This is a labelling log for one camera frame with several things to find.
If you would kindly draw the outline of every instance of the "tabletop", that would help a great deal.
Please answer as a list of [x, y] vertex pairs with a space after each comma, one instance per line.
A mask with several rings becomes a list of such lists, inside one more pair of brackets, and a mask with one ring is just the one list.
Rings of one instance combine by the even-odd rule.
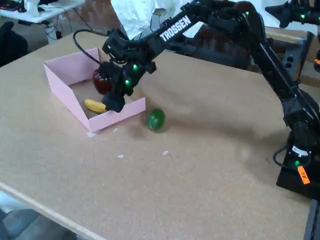
[[163, 52], [134, 94], [165, 129], [139, 114], [88, 137], [44, 70], [75, 52], [67, 36], [0, 68], [0, 190], [89, 240], [303, 238], [310, 200], [276, 186], [289, 130], [262, 75]]
[[64, 12], [78, 7], [84, 3], [84, 0], [59, 0], [57, 2], [49, 3], [48, 5], [39, 5], [39, 7], [43, 8], [44, 11], [39, 12], [40, 15], [37, 17], [30, 15], [28, 12], [7, 11], [0, 9], [0, 16], [38, 24], [54, 16], [63, 14]]

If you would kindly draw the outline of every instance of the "black cable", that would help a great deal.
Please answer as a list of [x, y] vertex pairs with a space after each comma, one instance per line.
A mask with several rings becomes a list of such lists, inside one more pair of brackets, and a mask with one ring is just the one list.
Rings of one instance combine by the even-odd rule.
[[151, 17], [151, 21], [150, 21], [150, 30], [151, 30], [151, 32], [154, 32], [154, 31], [152, 31], [151, 26], [152, 26], [152, 17]]
[[69, 13], [68, 13], [67, 10], [65, 10], [63, 7], [59, 7], [59, 6], [50, 6], [50, 7], [43, 7], [43, 6], [42, 6], [42, 8], [43, 8], [44, 10], [46, 10], [46, 9], [62, 9], [62, 10], [64, 10], [64, 12], [65, 12], [66, 15], [67, 15], [66, 18], [68, 19], [68, 22], [69, 22], [70, 32], [71, 32], [71, 33], [73, 32], [73, 31], [72, 31], [72, 26], [71, 26], [70, 17], [69, 17]]
[[92, 33], [92, 34], [96, 34], [96, 35], [104, 36], [104, 37], [106, 37], [106, 35], [105, 35], [105, 34], [102, 34], [102, 33], [100, 33], [100, 32], [97, 32], [97, 31], [89, 30], [89, 29], [80, 29], [80, 30], [75, 31], [74, 34], [73, 34], [73, 36], [72, 36], [73, 42], [74, 42], [74, 44], [77, 46], [77, 48], [80, 49], [80, 51], [83, 52], [88, 58], [92, 59], [92, 60], [95, 61], [97, 64], [101, 65], [100, 61], [98, 61], [98, 60], [95, 59], [93, 56], [91, 56], [89, 53], [87, 53], [87, 52], [79, 45], [79, 43], [77, 42], [77, 40], [76, 40], [76, 35], [77, 35], [78, 33], [81, 33], [81, 32]]
[[288, 144], [286, 143], [282, 148], [280, 148], [279, 150], [277, 150], [274, 154], [273, 154], [273, 161], [275, 162], [275, 164], [277, 164], [278, 166], [282, 167], [282, 168], [286, 168], [288, 169], [288, 167], [286, 165], [284, 165], [283, 163], [280, 163], [277, 161], [277, 155], [279, 153], [281, 153], [282, 151], [286, 150], [288, 148]]
[[73, 10], [76, 12], [76, 14], [78, 14], [79, 18], [81, 18], [81, 20], [84, 22], [84, 24], [87, 25], [87, 27], [88, 27], [91, 31], [93, 31], [92, 27], [84, 20], [84, 18], [78, 13], [78, 11], [77, 11], [75, 8], [74, 8]]

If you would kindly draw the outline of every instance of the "white cloth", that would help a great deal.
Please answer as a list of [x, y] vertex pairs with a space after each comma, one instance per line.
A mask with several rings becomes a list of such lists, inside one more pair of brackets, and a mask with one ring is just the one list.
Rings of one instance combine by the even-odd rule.
[[[180, 7], [188, 2], [191, 0], [111, 0], [113, 9], [130, 40], [150, 27], [156, 9], [165, 9], [163, 16], [167, 19], [177, 15], [181, 11]], [[198, 22], [183, 34], [193, 38], [202, 25], [202, 22]]]
[[[191, 2], [191, 0], [111, 0], [114, 11], [130, 40], [150, 27], [152, 15], [156, 9], [165, 9], [165, 13], [163, 14], [165, 18], [174, 17], [181, 11], [180, 7], [188, 2]], [[265, 7], [281, 5], [286, 0], [249, 0], [249, 2], [262, 15], [266, 27], [279, 27], [280, 22], [267, 13]], [[184, 35], [193, 38], [202, 24], [202, 22], [198, 22], [184, 32]], [[292, 22], [287, 29], [304, 30], [310, 31], [315, 35], [318, 34], [317, 26], [311, 24], [302, 25], [298, 22]]]
[[25, 0], [24, 8], [26, 13], [30, 14], [32, 17], [39, 17], [40, 13], [38, 12], [38, 3], [40, 0]]

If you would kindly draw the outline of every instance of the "pink cardboard tray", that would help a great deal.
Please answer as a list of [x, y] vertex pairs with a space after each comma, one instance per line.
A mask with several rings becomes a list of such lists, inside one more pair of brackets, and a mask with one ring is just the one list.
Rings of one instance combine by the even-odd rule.
[[[101, 59], [102, 52], [98, 48], [87, 50], [87, 52], [94, 58]], [[97, 68], [98, 64], [82, 52], [44, 62], [44, 69], [53, 94], [92, 133], [146, 110], [146, 99], [143, 97], [127, 103], [120, 113], [107, 111], [103, 114], [88, 117], [71, 86], [84, 80], [91, 80], [93, 72]], [[93, 83], [89, 82], [89, 84], [94, 89]]]

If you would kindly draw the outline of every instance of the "black robotic arm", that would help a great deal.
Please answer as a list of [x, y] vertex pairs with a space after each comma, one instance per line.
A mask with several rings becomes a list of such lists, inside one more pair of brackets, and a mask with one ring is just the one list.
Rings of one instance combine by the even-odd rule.
[[320, 25], [320, 0], [310, 6], [309, 0], [291, 0], [282, 5], [267, 6], [265, 10], [280, 21], [280, 28], [286, 28], [289, 23]]
[[102, 50], [110, 55], [109, 62], [99, 67], [99, 75], [112, 84], [102, 102], [108, 110], [120, 112], [124, 96], [130, 96], [141, 77], [157, 68], [153, 59], [166, 46], [197, 22], [227, 34], [230, 39], [247, 49], [263, 76], [272, 87], [283, 108], [283, 120], [291, 128], [286, 150], [286, 164], [274, 161], [282, 168], [297, 172], [298, 166], [310, 167], [319, 155], [319, 106], [306, 92], [299, 89], [280, 59], [270, 48], [262, 17], [247, 1], [238, 3], [220, 0], [194, 0], [181, 12], [163, 22], [163, 26], [140, 40], [128, 40], [119, 30], [113, 30]]

